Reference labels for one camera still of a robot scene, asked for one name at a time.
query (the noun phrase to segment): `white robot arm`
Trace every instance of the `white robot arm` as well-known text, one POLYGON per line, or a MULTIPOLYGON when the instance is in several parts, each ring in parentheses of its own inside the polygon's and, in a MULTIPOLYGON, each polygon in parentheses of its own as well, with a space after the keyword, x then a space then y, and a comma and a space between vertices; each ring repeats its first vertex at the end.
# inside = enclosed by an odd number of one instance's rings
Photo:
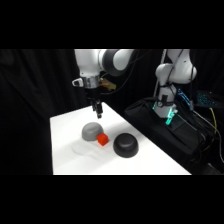
POLYGON ((100 72, 121 76, 128 69, 134 53, 135 49, 75 49, 81 78, 74 80, 73 85, 86 89, 87 98, 98 118, 103 113, 99 92, 100 72))
POLYGON ((160 91, 154 109, 159 117, 168 118, 169 125, 177 113, 174 104, 177 90, 173 83, 189 84, 195 79, 197 70, 191 63, 190 49, 168 49, 167 55, 172 64, 162 64, 156 70, 160 91))

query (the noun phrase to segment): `red block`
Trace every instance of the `red block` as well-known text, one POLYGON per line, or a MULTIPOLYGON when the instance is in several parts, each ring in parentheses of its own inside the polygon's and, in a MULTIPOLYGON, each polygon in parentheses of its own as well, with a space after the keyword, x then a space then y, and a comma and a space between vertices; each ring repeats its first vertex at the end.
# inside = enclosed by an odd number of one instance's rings
POLYGON ((109 142, 108 136, 105 135, 104 133, 102 133, 101 135, 98 135, 97 140, 102 146, 106 145, 109 142))

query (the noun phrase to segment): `cable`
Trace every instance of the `cable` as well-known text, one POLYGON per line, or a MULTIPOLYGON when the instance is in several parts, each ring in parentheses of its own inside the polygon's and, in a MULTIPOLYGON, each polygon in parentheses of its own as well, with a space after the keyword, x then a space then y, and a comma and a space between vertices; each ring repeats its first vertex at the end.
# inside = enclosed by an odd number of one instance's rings
POLYGON ((192 70, 191 70, 191 84, 190 84, 190 101, 193 102, 192 89, 193 89, 193 75, 194 75, 194 64, 195 64, 196 51, 194 53, 193 61, 192 61, 192 70))
POLYGON ((181 50, 180 54, 178 55, 178 57, 177 57, 176 61, 175 61, 175 62, 174 62, 174 64, 173 64, 173 67, 172 67, 172 69, 171 69, 171 71, 170 71, 170 73, 169 73, 168 79, 167 79, 167 83, 169 83, 169 80, 170 80, 170 75, 171 75, 171 73, 172 73, 172 71, 173 71, 173 69, 174 69, 174 67, 175 67, 175 65, 176 65, 176 63, 177 63, 177 61, 178 61, 179 57, 180 57, 180 56, 181 56, 181 54, 183 53, 183 51, 184 51, 184 49, 182 49, 182 50, 181 50))
MULTIPOLYGON (((177 115, 178 117, 180 117, 186 124, 188 124, 192 129, 194 129, 195 131, 197 131, 197 129, 195 128, 195 127, 193 127, 188 121, 186 121, 183 117, 181 117, 179 114, 177 115)), ((206 138, 205 138, 205 136, 202 134, 202 133, 200 133, 201 134, 201 136, 203 137, 203 139, 204 139, 204 141, 206 141, 206 138)))
POLYGON ((129 78, 131 77, 131 75, 132 75, 132 73, 133 73, 133 71, 134 71, 135 65, 136 65, 136 62, 135 62, 135 64, 133 65, 132 70, 131 70, 131 72, 130 72, 128 78, 126 79, 126 81, 124 82, 124 84, 123 84, 119 89, 117 89, 117 90, 115 90, 115 91, 113 91, 113 92, 111 92, 111 93, 101 93, 101 95, 108 96, 108 95, 112 95, 112 94, 117 93, 118 91, 120 91, 120 90, 125 86, 125 84, 128 82, 129 78))
MULTIPOLYGON (((214 111, 213 111, 213 109, 212 108, 209 108, 210 110, 211 110, 211 112, 212 112, 212 116, 213 116, 213 119, 214 119, 214 124, 215 124, 215 135, 216 135, 216 133, 217 133, 217 122, 216 122, 216 118, 215 118, 215 113, 214 113, 214 111)), ((212 143, 204 150, 204 151, 202 151, 202 152, 205 152, 205 151, 207 151, 211 146, 212 146, 212 143)))
POLYGON ((105 77, 106 75, 109 75, 109 73, 106 73, 106 74, 102 75, 100 78, 102 79, 102 78, 105 77))
POLYGON ((140 59, 144 58, 144 57, 145 57, 149 52, 151 52, 151 51, 152 51, 152 49, 150 49, 147 53, 145 53, 145 54, 142 55, 141 57, 139 57, 139 58, 137 58, 136 60, 132 61, 129 65, 131 65, 131 64, 135 63, 136 61, 139 61, 140 59))
POLYGON ((221 158, 221 160, 222 160, 222 162, 224 163, 224 159, 223 159, 223 157, 222 157, 222 136, 221 136, 221 134, 220 134, 220 132, 219 132, 219 130, 217 129, 217 128, 215 128, 209 121, 207 121, 204 117, 202 117, 199 113, 197 113, 196 111, 194 111, 193 110, 193 112, 198 116, 198 117, 200 117, 201 119, 203 119, 204 121, 206 121, 211 127, 213 127, 216 131, 217 131, 217 133, 219 134, 219 138, 220 138, 220 142, 219 142, 219 149, 220 149, 220 158, 221 158))
MULTIPOLYGON (((163 50, 163 55, 162 55, 162 59, 161 59, 161 63, 160 63, 160 65, 162 65, 162 64, 164 63, 164 61, 165 61, 167 50, 168 50, 168 49, 164 49, 164 50, 163 50)), ((155 87, 155 90, 154 90, 154 95, 153 95, 153 97, 156 97, 156 95, 157 95, 158 85, 159 85, 159 79, 157 78, 157 81, 156 81, 156 87, 155 87)))

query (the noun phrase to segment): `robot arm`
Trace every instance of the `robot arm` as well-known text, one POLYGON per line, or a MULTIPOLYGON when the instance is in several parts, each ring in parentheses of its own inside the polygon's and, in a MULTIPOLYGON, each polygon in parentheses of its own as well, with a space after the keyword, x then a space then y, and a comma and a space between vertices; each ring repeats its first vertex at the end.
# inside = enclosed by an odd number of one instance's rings
POLYGON ((101 118, 103 110, 100 101, 100 72, 111 76, 123 75, 129 67, 135 49, 75 49, 75 56, 80 69, 80 77, 73 81, 75 87, 84 87, 87 98, 101 118))

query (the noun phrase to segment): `black background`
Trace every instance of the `black background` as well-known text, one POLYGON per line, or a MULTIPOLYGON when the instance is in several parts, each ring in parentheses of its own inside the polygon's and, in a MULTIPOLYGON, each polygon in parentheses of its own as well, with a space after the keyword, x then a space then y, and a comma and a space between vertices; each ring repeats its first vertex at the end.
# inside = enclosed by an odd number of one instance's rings
MULTIPOLYGON (((162 52, 151 50, 127 85, 103 101, 123 116, 129 105, 152 96, 162 52)), ((197 49, 195 66, 198 89, 224 95, 224 49, 197 49)), ((120 86, 128 72, 110 80, 120 86)), ((73 49, 0 50, 0 174, 53 173, 49 118, 88 106, 84 90, 71 85, 78 77, 73 49)), ((222 121, 222 111, 215 112, 222 121)), ((209 158, 219 163, 216 150, 209 158)))

